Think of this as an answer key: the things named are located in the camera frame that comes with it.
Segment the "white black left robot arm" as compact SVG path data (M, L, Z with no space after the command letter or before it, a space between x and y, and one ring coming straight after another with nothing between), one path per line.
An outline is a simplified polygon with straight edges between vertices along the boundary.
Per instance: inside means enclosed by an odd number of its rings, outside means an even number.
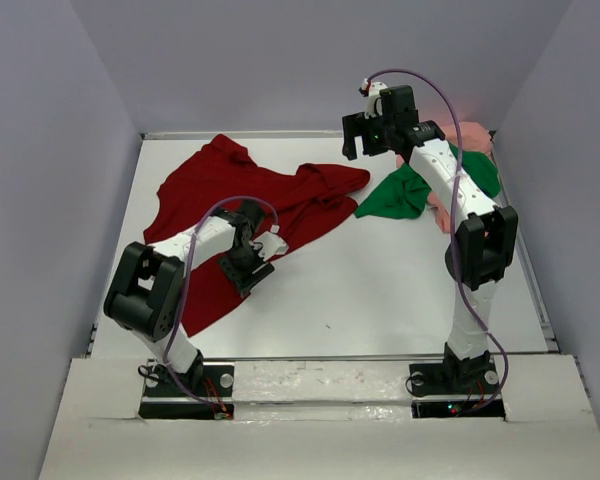
M184 306L191 274L212 258L241 297L274 271L287 251L274 207L250 196L213 205L194 226L172 237L125 247L104 300L105 316L132 332L154 354L175 392L195 392L203 355L189 340Z

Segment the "white front cover board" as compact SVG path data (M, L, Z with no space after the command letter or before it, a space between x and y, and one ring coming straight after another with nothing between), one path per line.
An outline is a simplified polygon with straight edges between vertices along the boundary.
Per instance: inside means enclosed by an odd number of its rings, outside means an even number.
M232 419L149 420L136 368L71 364L42 478L600 479L569 356L514 359L500 418L414 418L404 361L239 361Z

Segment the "aluminium left table rail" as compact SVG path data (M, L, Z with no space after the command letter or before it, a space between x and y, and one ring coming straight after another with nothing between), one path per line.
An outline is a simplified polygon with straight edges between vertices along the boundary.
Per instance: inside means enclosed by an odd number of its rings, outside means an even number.
M83 358L90 358L92 355L94 342L95 342L96 334L97 334L97 329L98 329L98 324L96 322L94 322L91 325L90 330L89 330L87 345L82 354Z

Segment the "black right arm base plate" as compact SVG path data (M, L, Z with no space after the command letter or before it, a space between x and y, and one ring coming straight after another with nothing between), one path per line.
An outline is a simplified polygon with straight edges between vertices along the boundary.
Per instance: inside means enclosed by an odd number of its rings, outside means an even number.
M493 361L467 376L456 376L442 362L409 366L405 389L415 419L506 417Z

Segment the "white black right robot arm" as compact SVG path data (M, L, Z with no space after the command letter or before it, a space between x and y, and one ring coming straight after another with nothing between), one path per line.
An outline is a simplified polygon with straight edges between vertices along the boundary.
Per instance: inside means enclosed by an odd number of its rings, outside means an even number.
M517 212L481 191L462 167L459 149L435 122L420 121L411 87L365 82L360 93L365 109L342 120L344 156L356 159L358 146L367 156L400 155L451 216L445 253L457 284L451 332L441 361L411 365L411 392L416 397L493 392L499 378L489 352L488 321L497 284L513 260Z

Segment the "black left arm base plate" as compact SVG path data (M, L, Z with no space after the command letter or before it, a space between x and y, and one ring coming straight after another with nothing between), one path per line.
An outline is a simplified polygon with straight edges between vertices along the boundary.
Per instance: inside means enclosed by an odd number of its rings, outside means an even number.
M206 362L188 377L147 361L137 368L142 378L138 415L146 420L232 420L235 365Z

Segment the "pink t-shirt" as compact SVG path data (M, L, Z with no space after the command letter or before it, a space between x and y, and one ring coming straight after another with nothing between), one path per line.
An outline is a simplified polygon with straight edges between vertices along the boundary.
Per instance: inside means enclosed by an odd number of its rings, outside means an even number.
M493 160L491 135L482 125L477 122L461 122L460 130L465 150L481 152L489 160ZM427 205L434 212L435 221L440 230L448 234L451 228L450 214L434 191L428 194Z

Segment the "green t-shirt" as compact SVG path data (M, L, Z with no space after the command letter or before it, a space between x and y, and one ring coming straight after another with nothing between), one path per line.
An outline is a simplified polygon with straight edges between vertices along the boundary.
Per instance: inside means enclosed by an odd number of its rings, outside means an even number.
M490 198L501 191L499 172L487 155L464 151L462 165L476 185ZM356 218L375 216L417 219L429 203L430 186L410 166L401 165L389 174L355 210Z

